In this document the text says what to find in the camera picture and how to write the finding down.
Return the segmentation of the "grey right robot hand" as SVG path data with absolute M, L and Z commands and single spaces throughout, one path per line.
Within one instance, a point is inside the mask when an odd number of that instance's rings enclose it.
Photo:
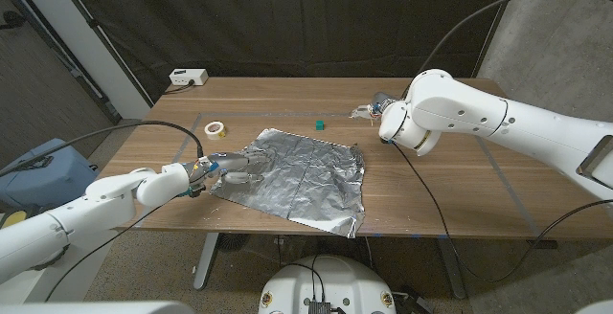
M 384 92 L 377 92 L 374 94 L 373 99 L 366 105 L 359 105 L 350 114 L 352 119 L 379 119 L 385 109 L 397 101 L 397 98 L 388 95 Z

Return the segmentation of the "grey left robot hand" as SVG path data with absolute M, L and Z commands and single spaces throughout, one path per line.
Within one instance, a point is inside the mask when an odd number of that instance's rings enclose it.
M 259 150 L 247 151 L 243 154 L 219 152 L 200 157 L 192 163 L 183 165 L 188 173 L 190 184 L 187 194 L 190 197 L 197 197 L 206 188 L 205 180 L 216 176 L 235 185 L 261 181 L 262 175 L 249 173 L 246 168 L 269 161 L 270 158 Z

